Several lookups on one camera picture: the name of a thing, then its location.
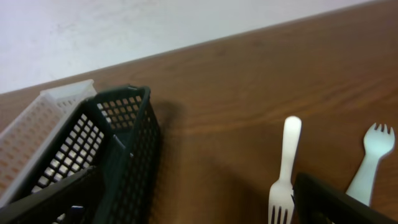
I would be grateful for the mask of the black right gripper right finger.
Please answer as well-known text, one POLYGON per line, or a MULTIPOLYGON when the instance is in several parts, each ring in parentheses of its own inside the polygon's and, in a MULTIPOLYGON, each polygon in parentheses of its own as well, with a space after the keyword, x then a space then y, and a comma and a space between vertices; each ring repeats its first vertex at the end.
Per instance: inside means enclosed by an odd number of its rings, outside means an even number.
POLYGON ((297 174, 293 190, 300 223, 397 224, 395 220, 304 172, 297 174))

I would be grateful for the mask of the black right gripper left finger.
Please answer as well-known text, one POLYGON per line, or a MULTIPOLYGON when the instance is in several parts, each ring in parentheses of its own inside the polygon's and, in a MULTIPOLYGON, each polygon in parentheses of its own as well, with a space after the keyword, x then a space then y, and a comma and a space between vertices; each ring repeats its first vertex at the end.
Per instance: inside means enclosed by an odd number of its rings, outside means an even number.
POLYGON ((81 170, 1 209, 1 223, 92 223, 104 194, 102 172, 81 170))

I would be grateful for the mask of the white plastic fork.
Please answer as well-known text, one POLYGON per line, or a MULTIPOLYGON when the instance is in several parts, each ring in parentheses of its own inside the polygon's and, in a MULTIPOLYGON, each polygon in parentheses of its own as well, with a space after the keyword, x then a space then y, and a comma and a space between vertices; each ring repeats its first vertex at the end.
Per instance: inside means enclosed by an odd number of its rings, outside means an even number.
POLYGON ((280 174, 269 192, 268 223, 291 223, 295 208, 292 169, 301 129, 302 121, 297 116, 285 119, 280 174))

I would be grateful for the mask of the pale blue plastic fork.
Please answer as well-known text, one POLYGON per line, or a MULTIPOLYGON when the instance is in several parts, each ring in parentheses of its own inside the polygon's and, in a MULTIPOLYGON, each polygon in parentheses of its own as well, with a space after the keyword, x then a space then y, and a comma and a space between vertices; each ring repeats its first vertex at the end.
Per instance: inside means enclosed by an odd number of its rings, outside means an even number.
POLYGON ((393 127, 374 123, 363 138, 364 157, 352 179, 346 194, 370 206, 374 181, 380 161, 390 154, 395 146, 393 127))

